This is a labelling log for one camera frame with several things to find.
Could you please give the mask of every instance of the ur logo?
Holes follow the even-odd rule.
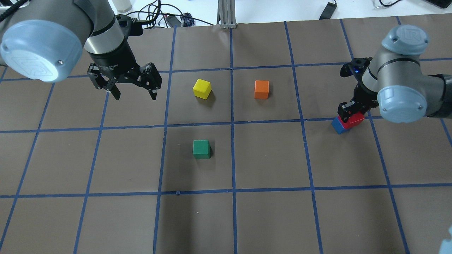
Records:
[[[34,56],[14,56],[11,58],[29,77],[52,76],[45,64]]]
[[[409,41],[421,41],[420,31],[417,29],[404,28],[402,30],[402,36],[405,40]]]

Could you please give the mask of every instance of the orange block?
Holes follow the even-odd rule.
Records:
[[[270,92],[270,82],[268,80],[256,80],[254,84],[254,98],[268,99]]]

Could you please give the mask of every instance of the wire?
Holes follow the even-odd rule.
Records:
[[[14,12],[19,10],[19,8],[24,5],[28,0],[19,0],[15,4],[13,4],[11,7],[9,7],[4,13],[0,15],[0,22],[5,20],[7,17],[12,15]]]
[[[204,22],[204,23],[206,23],[206,24],[209,24],[209,25],[214,26],[214,24],[209,23],[209,22],[207,22],[207,21],[204,21],[204,20],[201,20],[201,19],[195,19],[195,18],[193,18],[193,17],[189,17],[189,16],[185,16],[185,15],[171,14],[171,13],[162,13],[162,14],[164,14],[164,15],[179,16],[179,17],[184,17],[184,18],[188,18],[188,19],[194,19],[194,20],[198,20],[198,21],[201,21],[201,22]]]
[[[173,7],[174,9],[178,10],[178,11],[180,12],[181,15],[183,15],[182,11],[181,11],[179,8],[177,8],[176,6],[174,6],[174,5],[170,5],[170,4],[162,4],[162,5],[171,6],[171,7]]]
[[[397,0],[397,1],[395,1],[394,3],[388,4],[388,5],[384,4],[381,0],[378,0],[378,1],[379,1],[380,4],[383,5],[384,7],[391,7],[391,6],[397,4],[398,2],[400,2],[400,1],[402,1],[402,0]]]
[[[161,7],[162,7],[162,6],[165,6],[165,5],[166,5],[166,6],[170,6],[170,7],[175,8],[176,10],[178,10],[178,11],[180,12],[180,14],[171,14],[171,13],[163,12],[163,11],[161,10]],[[162,15],[162,16],[165,16],[165,15],[179,16],[179,17],[184,17],[184,18],[188,18],[188,19],[198,20],[198,21],[201,21],[201,22],[206,23],[206,24],[209,24],[209,25],[214,25],[214,24],[212,24],[212,23],[209,23],[209,22],[204,21],[204,20],[201,20],[201,19],[196,19],[196,18],[193,18],[193,17],[186,16],[186,15],[184,15],[183,12],[182,12],[179,8],[177,8],[176,6],[170,5],[170,4],[162,4],[162,3],[160,2],[160,0],[154,0],[152,3],[147,4],[147,5],[145,5],[143,8],[141,8],[141,10],[129,12],[129,13],[126,14],[126,16],[128,16],[128,15],[130,15],[130,14],[134,14],[134,13],[138,13],[138,21],[139,21],[139,23],[140,23],[141,25],[145,25],[145,26],[146,26],[144,29],[151,29],[151,28],[154,28],[154,27],[163,28],[163,27],[161,27],[161,26],[157,26],[157,24],[160,25],[160,22],[161,22],[162,19],[163,19],[164,22],[165,22],[165,26],[168,27],[168,23],[166,22],[165,17],[163,17],[162,19],[160,19],[159,21],[157,21],[158,18],[159,18],[161,15]],[[141,19],[140,19],[140,14],[141,14],[141,13],[147,14],[145,20],[141,20]]]

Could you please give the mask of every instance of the yellow block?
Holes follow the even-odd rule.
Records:
[[[209,81],[198,79],[193,87],[193,93],[196,97],[207,99],[210,92],[212,91],[212,86]]]

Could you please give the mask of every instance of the grid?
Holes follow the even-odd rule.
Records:
[[[399,17],[396,17],[398,24],[401,24]],[[342,31],[345,37],[345,41],[347,43],[347,47],[349,50],[350,57],[353,58],[353,52],[352,48],[350,46],[347,31],[344,26],[344,23],[342,20],[340,20],[340,24],[342,27]],[[300,94],[298,89],[298,83],[297,83],[297,73],[296,73],[296,67],[302,67],[302,66],[338,66],[344,64],[344,62],[332,62],[332,63],[312,63],[312,64],[295,64],[294,62],[294,54],[292,51],[292,43],[291,38],[289,35],[289,29],[287,26],[287,23],[284,22],[285,27],[285,34],[287,36],[287,44],[290,52],[290,65],[275,65],[275,66],[248,66],[248,67],[234,67],[233,65],[233,32],[230,30],[229,32],[229,41],[230,41],[230,67],[229,68],[211,68],[211,69],[195,69],[195,70],[173,70],[173,62],[174,62],[174,48],[175,48],[175,41],[176,41],[176,31],[177,28],[174,28],[173,31],[173,38],[172,38],[172,46],[171,46],[171,59],[170,59],[170,67],[169,71],[161,71],[161,73],[167,73],[169,75],[168,78],[168,87],[167,87],[167,96],[166,96],[166,107],[165,107],[165,121],[163,125],[153,125],[153,126],[115,126],[115,127],[104,127],[104,120],[105,120],[105,114],[107,111],[108,106],[108,98],[109,94],[106,94],[105,101],[104,101],[104,107],[102,112],[102,118],[100,121],[99,127],[86,127],[86,128],[61,128],[61,129],[41,129],[42,122],[44,120],[44,116],[47,111],[47,107],[49,105],[50,98],[52,96],[52,92],[55,87],[55,83],[52,84],[50,88],[50,92],[48,94],[47,102],[44,107],[44,111],[41,116],[41,120],[39,122],[39,126],[37,129],[33,130],[12,130],[12,131],[0,131],[0,134],[4,133],[36,133],[30,153],[28,155],[28,159],[24,168],[24,171],[22,173],[22,177],[19,182],[19,186],[17,188],[17,192],[15,195],[0,195],[1,199],[13,199],[12,207],[9,212],[8,220],[6,222],[5,229],[3,231],[1,240],[0,240],[0,251],[1,247],[4,243],[5,237],[8,233],[8,227],[9,223],[11,221],[11,218],[14,213],[14,209],[17,203],[18,199],[21,198],[64,198],[64,197],[80,197],[83,198],[83,207],[81,210],[80,215],[80,222],[78,224],[78,230],[75,240],[75,246],[74,246],[74,253],[77,253],[78,250],[78,243],[80,239],[80,233],[83,226],[84,221],[84,215],[85,215],[85,209],[88,201],[88,197],[108,197],[108,196],[156,196],[157,202],[156,202],[156,211],[155,211],[155,228],[154,228],[154,242],[153,242],[153,253],[156,253],[157,251],[157,238],[158,238],[158,232],[159,232],[159,217],[160,217],[160,200],[161,197],[164,195],[193,195],[193,194],[206,194],[206,193],[232,193],[232,209],[233,209],[233,233],[234,233],[234,253],[238,253],[238,243],[237,243],[237,201],[236,201],[236,194],[237,193],[244,193],[244,192],[286,192],[286,191],[306,191],[311,192],[312,197],[312,205],[313,205],[313,213],[314,213],[314,219],[315,219],[315,229],[317,234],[317,240],[318,240],[318,246],[319,246],[319,252],[322,254],[324,252],[323,245],[322,245],[322,237],[321,237],[321,231],[320,231],[320,222],[319,222],[319,215],[317,211],[317,201],[316,201],[316,191],[319,190],[355,190],[355,189],[387,189],[389,191],[392,206],[394,209],[397,225],[400,231],[401,239],[403,242],[403,247],[405,249],[406,253],[410,253],[409,246],[407,244],[407,240],[405,238],[405,232],[403,229],[403,225],[399,216],[396,199],[394,197],[393,189],[395,188],[422,188],[422,187],[450,187],[452,186],[452,183],[420,183],[420,184],[391,184],[391,181],[389,179],[389,174],[386,170],[386,164],[383,157],[383,153],[381,150],[378,134],[374,125],[374,119],[381,119],[380,116],[373,116],[370,112],[368,113],[368,116],[366,116],[366,119],[369,120],[370,125],[372,127],[373,137],[375,139],[375,144],[377,146],[378,154],[381,160],[381,165],[384,171],[384,176],[386,178],[386,184],[382,185],[358,185],[358,186],[315,186],[312,170],[311,170],[311,161],[310,161],[310,153],[309,153],[309,144],[306,139],[306,128],[305,123],[309,121],[332,121],[334,118],[304,118],[303,112],[301,108],[300,103]],[[449,61],[452,60],[452,58],[429,58],[429,59],[422,59],[421,61]],[[283,119],[283,120],[257,120],[257,121],[235,121],[234,119],[234,71],[235,70],[246,70],[246,69],[266,69],[266,68],[282,68],[282,67],[290,67],[292,69],[294,84],[295,84],[295,94],[297,98],[297,108],[299,112],[299,118],[298,119]],[[180,73],[180,72],[197,72],[197,71],[224,71],[229,70],[230,71],[230,82],[231,82],[231,121],[230,122],[200,122],[200,123],[189,123],[189,124],[168,124],[168,110],[169,110],[169,104],[170,104],[170,88],[171,88],[171,79],[172,75],[174,73]],[[17,79],[4,79],[5,73],[7,71],[7,68],[3,71],[2,77],[0,79],[1,82],[9,82],[9,81],[20,81],[20,80],[27,80],[22,78]],[[86,78],[86,75],[74,75],[70,78]],[[445,137],[447,137],[450,145],[452,146],[452,139],[449,130],[447,129],[446,123],[444,120],[440,120],[441,125],[444,129],[444,132],[446,134]],[[235,125],[243,125],[243,124],[260,124],[260,123],[280,123],[280,122],[299,122],[301,125],[300,131],[302,133],[303,143],[304,143],[304,151],[306,155],[306,162],[307,162],[307,169],[308,169],[308,175],[309,175],[309,187],[299,187],[299,188],[236,188],[236,175],[235,175]],[[228,189],[211,189],[211,190],[193,190],[193,191],[162,191],[162,182],[163,182],[163,175],[164,175],[164,163],[165,163],[165,149],[166,149],[166,138],[167,138],[167,131],[168,128],[172,127],[188,127],[188,126],[210,126],[210,125],[228,125],[231,127],[231,179],[232,179],[232,188]],[[90,192],[90,185],[91,180],[93,177],[93,171],[94,166],[96,163],[96,157],[99,149],[99,144],[102,138],[102,132],[104,130],[113,130],[113,129],[140,129],[140,128],[163,128],[164,130],[164,138],[163,138],[163,146],[162,146],[162,155],[160,160],[160,176],[159,176],[159,184],[158,184],[158,191],[153,192],[127,192],[127,193],[91,193]],[[22,187],[22,184],[24,182],[25,175],[27,173],[28,165],[30,163],[30,160],[32,158],[33,150],[35,148],[36,141],[38,139],[38,135],[43,132],[71,132],[71,131],[98,131],[98,138],[97,143],[95,145],[94,155],[92,159],[92,165],[91,170],[89,173],[89,180],[86,185],[86,191],[85,193],[69,193],[69,194],[20,194],[20,190]]]

